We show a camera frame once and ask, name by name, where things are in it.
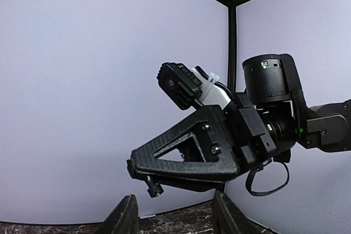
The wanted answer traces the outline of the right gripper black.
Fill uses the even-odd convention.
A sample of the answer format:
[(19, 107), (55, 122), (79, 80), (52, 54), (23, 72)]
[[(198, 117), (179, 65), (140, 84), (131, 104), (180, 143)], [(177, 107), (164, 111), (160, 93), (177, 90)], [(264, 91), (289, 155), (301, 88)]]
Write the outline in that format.
[[(145, 182), (147, 175), (153, 175), (161, 186), (206, 192), (271, 158), (290, 162), (290, 105), (281, 102), (257, 110), (246, 93), (236, 93), (224, 113), (218, 105), (203, 106), (133, 150), (127, 161), (131, 178)], [(218, 190), (213, 196), (213, 231), (271, 233)]]

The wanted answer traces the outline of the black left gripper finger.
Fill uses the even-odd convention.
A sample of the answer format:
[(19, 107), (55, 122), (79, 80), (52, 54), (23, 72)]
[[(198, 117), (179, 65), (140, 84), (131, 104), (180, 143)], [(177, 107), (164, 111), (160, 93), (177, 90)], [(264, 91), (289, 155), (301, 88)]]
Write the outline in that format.
[(124, 196), (94, 234), (137, 234), (138, 203), (136, 196)]

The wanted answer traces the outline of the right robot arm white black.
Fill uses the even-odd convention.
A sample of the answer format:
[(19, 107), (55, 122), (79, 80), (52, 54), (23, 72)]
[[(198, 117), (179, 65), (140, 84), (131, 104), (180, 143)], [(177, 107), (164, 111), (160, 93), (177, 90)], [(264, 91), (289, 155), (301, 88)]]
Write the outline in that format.
[(161, 65), (160, 88), (181, 110), (195, 111), (132, 151), (128, 172), (151, 197), (163, 185), (205, 192), (242, 175), (246, 190), (264, 197), (252, 191), (255, 175), (271, 162), (286, 165), (295, 144), (350, 150), (350, 101), (308, 107), (291, 55), (259, 55), (242, 67), (246, 88), (234, 93), (200, 67)]

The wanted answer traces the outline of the black corner frame post right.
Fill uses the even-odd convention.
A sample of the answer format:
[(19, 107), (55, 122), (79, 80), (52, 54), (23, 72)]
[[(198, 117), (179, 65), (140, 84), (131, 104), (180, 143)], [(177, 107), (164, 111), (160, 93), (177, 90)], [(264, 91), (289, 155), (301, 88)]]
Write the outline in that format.
[(228, 88), (236, 90), (237, 74), (237, 12), (236, 7), (228, 8)]

